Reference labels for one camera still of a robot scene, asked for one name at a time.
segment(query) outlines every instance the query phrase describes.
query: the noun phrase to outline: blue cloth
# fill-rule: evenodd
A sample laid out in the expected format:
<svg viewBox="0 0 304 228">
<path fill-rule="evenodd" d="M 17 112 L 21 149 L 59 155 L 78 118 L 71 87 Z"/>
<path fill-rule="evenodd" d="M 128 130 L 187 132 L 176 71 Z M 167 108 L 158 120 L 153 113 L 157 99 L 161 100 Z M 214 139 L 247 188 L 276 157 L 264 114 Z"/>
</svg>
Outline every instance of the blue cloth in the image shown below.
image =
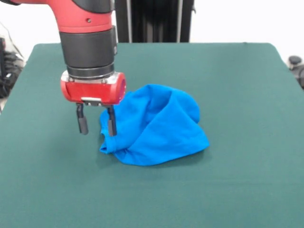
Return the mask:
<svg viewBox="0 0 304 228">
<path fill-rule="evenodd" d="M 129 92 L 114 106 L 117 135 L 109 136 L 107 111 L 100 116 L 100 151 L 125 164 L 149 166 L 202 151 L 209 146 L 198 126 L 200 109 L 187 93 L 162 85 Z"/>
</svg>

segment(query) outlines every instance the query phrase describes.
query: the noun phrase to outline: white wall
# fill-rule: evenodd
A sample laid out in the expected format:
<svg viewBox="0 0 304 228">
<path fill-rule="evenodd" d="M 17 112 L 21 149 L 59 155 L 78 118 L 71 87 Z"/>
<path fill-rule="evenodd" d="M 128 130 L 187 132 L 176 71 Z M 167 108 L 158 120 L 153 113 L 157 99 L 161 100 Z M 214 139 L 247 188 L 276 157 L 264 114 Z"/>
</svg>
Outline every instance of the white wall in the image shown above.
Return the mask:
<svg viewBox="0 0 304 228">
<path fill-rule="evenodd" d="M 269 42 L 304 59 L 303 0 L 195 0 L 191 42 Z"/>
<path fill-rule="evenodd" d="M 195 0 L 191 42 L 270 42 L 282 59 L 304 58 L 302 0 Z M 27 58 L 36 43 L 59 42 L 48 6 L 0 3 L 0 21 Z"/>
</svg>

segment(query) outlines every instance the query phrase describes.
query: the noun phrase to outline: metal frame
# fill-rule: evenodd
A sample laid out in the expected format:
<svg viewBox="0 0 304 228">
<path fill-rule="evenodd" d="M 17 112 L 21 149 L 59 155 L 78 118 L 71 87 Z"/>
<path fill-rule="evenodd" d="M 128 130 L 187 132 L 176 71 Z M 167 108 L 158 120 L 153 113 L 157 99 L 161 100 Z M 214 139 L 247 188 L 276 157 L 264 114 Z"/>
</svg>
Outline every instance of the metal frame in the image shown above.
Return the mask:
<svg viewBox="0 0 304 228">
<path fill-rule="evenodd" d="M 119 42 L 189 42 L 194 0 L 115 1 Z"/>
</svg>

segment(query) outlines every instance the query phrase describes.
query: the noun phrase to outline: table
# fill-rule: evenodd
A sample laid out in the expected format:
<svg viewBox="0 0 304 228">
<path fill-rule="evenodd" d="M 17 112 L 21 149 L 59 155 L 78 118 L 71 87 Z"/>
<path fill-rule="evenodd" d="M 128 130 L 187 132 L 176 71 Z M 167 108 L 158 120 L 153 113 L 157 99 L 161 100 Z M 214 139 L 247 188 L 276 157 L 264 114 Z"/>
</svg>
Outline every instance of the table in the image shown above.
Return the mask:
<svg viewBox="0 0 304 228">
<path fill-rule="evenodd" d="M 119 44 L 129 90 L 182 89 L 210 147 L 152 167 L 101 154 L 98 107 L 78 133 L 59 44 L 37 45 L 0 117 L 1 228 L 304 226 L 304 96 L 270 44 Z"/>
</svg>

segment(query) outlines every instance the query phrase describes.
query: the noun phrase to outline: black cylindrical joint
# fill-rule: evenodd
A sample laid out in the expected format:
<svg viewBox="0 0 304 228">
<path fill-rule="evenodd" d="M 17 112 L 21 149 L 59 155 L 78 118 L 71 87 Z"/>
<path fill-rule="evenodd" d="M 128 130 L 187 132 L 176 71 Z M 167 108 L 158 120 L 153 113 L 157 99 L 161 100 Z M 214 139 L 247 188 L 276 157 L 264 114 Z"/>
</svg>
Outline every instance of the black cylindrical joint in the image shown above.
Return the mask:
<svg viewBox="0 0 304 228">
<path fill-rule="evenodd" d="M 73 2 L 92 13 L 109 13 L 114 9 L 113 0 L 73 0 Z"/>
<path fill-rule="evenodd" d="M 61 45 L 71 77 L 93 77 L 114 71 L 115 28 L 95 33 L 60 32 Z"/>
<path fill-rule="evenodd" d="M 12 2 L 12 1 L 10 1 L 10 0 L 0 0 L 0 1 L 2 1 L 2 2 L 4 2 L 4 3 L 7 3 L 7 4 L 10 4 L 10 5 L 14 5 L 14 6 L 20 5 L 19 3 L 14 3 L 14 2 Z"/>
</svg>

